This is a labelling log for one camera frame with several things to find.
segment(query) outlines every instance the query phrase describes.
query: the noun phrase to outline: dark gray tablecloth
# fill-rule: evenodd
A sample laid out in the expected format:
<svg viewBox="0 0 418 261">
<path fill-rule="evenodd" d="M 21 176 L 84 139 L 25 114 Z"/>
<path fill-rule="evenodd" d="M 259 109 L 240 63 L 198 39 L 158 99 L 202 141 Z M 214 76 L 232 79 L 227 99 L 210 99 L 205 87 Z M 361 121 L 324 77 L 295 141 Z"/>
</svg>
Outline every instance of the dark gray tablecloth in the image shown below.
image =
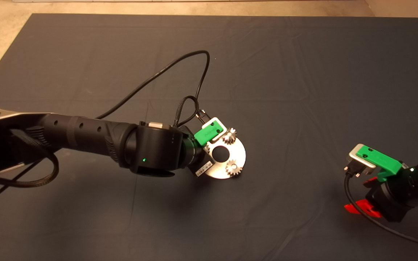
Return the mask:
<svg viewBox="0 0 418 261">
<path fill-rule="evenodd" d="M 342 171 L 359 142 L 418 164 L 418 18 L 35 14 L 0 61 L 0 107 L 94 117 L 198 49 L 201 106 L 238 130 L 242 176 L 139 177 L 61 150 L 55 181 L 0 196 L 0 260 L 418 260 L 345 212 Z M 171 123 L 203 67 L 179 64 L 109 119 Z M 389 226 L 418 237 L 418 208 Z"/>
</svg>

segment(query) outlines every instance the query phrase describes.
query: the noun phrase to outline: cable connector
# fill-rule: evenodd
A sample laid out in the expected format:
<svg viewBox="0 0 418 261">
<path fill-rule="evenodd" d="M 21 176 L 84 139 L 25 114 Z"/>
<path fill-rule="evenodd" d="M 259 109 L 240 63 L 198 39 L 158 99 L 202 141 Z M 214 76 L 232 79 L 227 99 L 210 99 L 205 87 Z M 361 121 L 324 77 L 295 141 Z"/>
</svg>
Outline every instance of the cable connector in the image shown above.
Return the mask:
<svg viewBox="0 0 418 261">
<path fill-rule="evenodd" d="M 348 165 L 344 168 L 346 175 L 355 175 L 359 177 L 360 174 L 366 169 L 367 166 L 358 162 L 357 160 L 351 160 Z"/>
</svg>

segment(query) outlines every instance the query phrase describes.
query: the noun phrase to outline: black cable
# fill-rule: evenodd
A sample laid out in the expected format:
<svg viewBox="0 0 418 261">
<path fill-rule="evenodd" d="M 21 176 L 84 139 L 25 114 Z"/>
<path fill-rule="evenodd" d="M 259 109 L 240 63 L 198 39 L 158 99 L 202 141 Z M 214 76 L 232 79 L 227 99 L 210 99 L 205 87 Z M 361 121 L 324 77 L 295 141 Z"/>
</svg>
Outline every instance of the black cable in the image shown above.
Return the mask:
<svg viewBox="0 0 418 261">
<path fill-rule="evenodd" d="M 373 219 L 370 215 L 368 215 L 367 213 L 365 213 L 365 211 L 363 211 L 356 203 L 355 203 L 355 200 L 353 199 L 353 196 L 351 195 L 351 192 L 350 192 L 350 190 L 349 190 L 349 179 L 352 177 L 353 175 L 352 174 L 350 174 L 350 173 L 347 173 L 346 174 L 346 177 L 345 177 L 345 184 L 344 184 L 344 186 L 345 186 L 345 193 L 346 193 L 346 197 L 348 198 L 348 200 L 349 200 L 349 202 L 355 207 L 355 209 L 361 214 L 361 215 L 363 215 L 365 218 L 367 218 L 370 222 L 372 222 L 373 224 L 375 224 L 377 227 L 379 227 L 379 228 L 381 228 L 381 229 L 383 229 L 383 230 L 386 230 L 386 231 L 388 231 L 388 232 L 390 232 L 390 233 L 392 233 L 393 235 L 395 235 L 395 236 L 399 236 L 399 237 L 401 237 L 401 238 L 403 238 L 403 239 L 405 239 L 405 240 L 409 240 L 409 241 L 412 241 L 412 242 L 414 242 L 414 243 L 417 243 L 418 244 L 418 238 L 414 238 L 414 237 L 412 237 L 412 236 L 408 236 L 408 235 L 406 235 L 406 234 L 403 234 L 403 233 L 400 233 L 400 232 L 398 232 L 398 231 L 396 231 L 396 230 L 393 230 L 393 229 L 391 229 L 391 228 L 389 228 L 389 227 L 387 227 L 387 226 L 385 226 L 385 225 L 383 225 L 382 223 L 380 223 L 380 222 L 378 222 L 378 221 L 376 221 L 375 219 Z"/>
<path fill-rule="evenodd" d="M 209 55 L 209 52 L 206 51 L 206 50 L 192 51 L 191 53 L 187 53 L 187 54 L 177 58 L 176 60 L 172 61 L 167 66 L 165 66 L 163 69 L 161 69 L 161 71 L 157 72 L 153 76 L 149 77 L 146 81 L 142 82 L 137 88 L 135 88 L 133 91 L 131 91 L 125 98 L 123 98 L 119 103 L 114 105 L 111 109 L 109 109 L 105 113 L 96 117 L 96 119 L 103 119 L 103 118 L 109 116 L 111 113 L 113 113 L 118 108 L 120 108 L 122 105 L 124 105 L 130 98 L 132 98 L 135 94 L 137 94 L 146 85 L 148 85 L 150 82 L 152 82 L 157 77 L 161 76 L 168 69 L 172 68 L 172 66 L 176 65 L 177 63 L 179 63 L 180 61 L 182 61 L 186 58 L 189 58 L 191 56 L 198 55 L 198 54 L 205 54 L 206 55 L 206 66 L 204 67 L 204 71 L 203 71 L 201 79 L 199 81 L 198 88 L 196 89 L 196 95 L 194 96 L 196 99 L 198 99 L 199 91 L 201 90 L 201 86 L 202 86 L 202 83 L 204 82 L 204 78 L 206 77 L 206 73 L 209 69 L 209 63 L 210 63 L 210 55 Z"/>
<path fill-rule="evenodd" d="M 27 144 L 30 149 L 35 150 L 36 153 L 43 155 L 45 158 L 49 159 L 53 163 L 53 171 L 50 174 L 48 174 L 46 177 L 40 178 L 38 180 L 33 180 L 33 181 L 18 181 L 18 180 L 10 180 L 10 179 L 0 177 L 0 185 L 5 185 L 9 187 L 17 187 L 17 188 L 34 188 L 34 187 L 40 187 L 40 186 L 46 185 L 49 182 L 53 181 L 59 173 L 59 162 L 58 162 L 58 158 L 54 155 L 54 153 L 45 149 L 40 141 L 33 139 L 28 134 L 26 134 L 23 130 L 11 129 L 10 131 L 15 137 L 19 138 L 25 144 Z"/>
<path fill-rule="evenodd" d="M 194 102 L 194 112 L 186 120 L 184 120 L 184 121 L 182 121 L 182 122 L 179 123 L 180 116 L 181 116 L 181 110 L 183 109 L 183 106 L 184 106 L 186 100 L 188 100 L 188 99 L 190 99 L 190 100 L 192 100 Z M 194 116 L 196 116 L 196 114 L 198 113 L 198 111 L 199 111 L 199 102 L 198 102 L 198 99 L 195 96 L 191 96 L 191 95 L 185 96 L 183 99 L 181 99 L 181 101 L 179 103 L 179 107 L 177 108 L 177 112 L 175 114 L 174 126 L 180 127 L 183 124 L 191 121 L 191 119 L 193 119 Z"/>
<path fill-rule="evenodd" d="M 22 170 L 17 176 L 15 176 L 12 180 L 16 181 L 18 179 L 20 179 L 23 175 L 25 175 L 27 172 L 29 172 L 31 169 L 33 169 L 36 165 L 38 165 L 38 163 L 40 163 L 41 161 L 37 161 L 32 163 L 30 166 L 28 166 L 26 169 Z M 3 187 L 0 188 L 0 194 L 3 193 L 5 190 L 7 190 L 7 188 L 9 188 L 8 185 L 4 185 Z"/>
</svg>

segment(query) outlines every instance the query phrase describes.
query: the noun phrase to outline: robot end effector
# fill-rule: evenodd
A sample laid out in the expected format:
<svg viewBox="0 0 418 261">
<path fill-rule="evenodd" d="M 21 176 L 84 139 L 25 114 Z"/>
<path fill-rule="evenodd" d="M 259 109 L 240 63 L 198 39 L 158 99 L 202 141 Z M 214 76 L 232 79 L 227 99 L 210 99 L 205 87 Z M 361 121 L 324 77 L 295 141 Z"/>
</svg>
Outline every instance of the robot end effector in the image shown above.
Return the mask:
<svg viewBox="0 0 418 261">
<path fill-rule="evenodd" d="M 368 215 L 401 222 L 411 208 L 418 207 L 418 165 L 408 167 L 363 144 L 358 144 L 349 153 L 348 161 L 345 167 L 347 175 L 359 177 L 381 168 L 376 177 L 364 183 L 370 189 L 365 199 L 356 202 Z M 358 214 L 351 204 L 345 208 Z"/>
</svg>

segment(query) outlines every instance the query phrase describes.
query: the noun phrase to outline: barcode label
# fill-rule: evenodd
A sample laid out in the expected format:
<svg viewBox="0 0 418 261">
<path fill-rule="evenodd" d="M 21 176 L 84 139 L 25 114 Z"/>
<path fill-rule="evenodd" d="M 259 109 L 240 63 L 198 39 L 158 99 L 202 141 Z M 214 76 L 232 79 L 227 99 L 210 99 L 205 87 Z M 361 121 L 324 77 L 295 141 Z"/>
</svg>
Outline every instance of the barcode label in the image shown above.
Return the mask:
<svg viewBox="0 0 418 261">
<path fill-rule="evenodd" d="M 196 175 L 199 177 L 202 173 L 204 173 L 206 170 L 208 170 L 210 167 L 212 167 L 212 162 L 208 161 L 206 164 L 204 164 L 197 172 Z"/>
</svg>

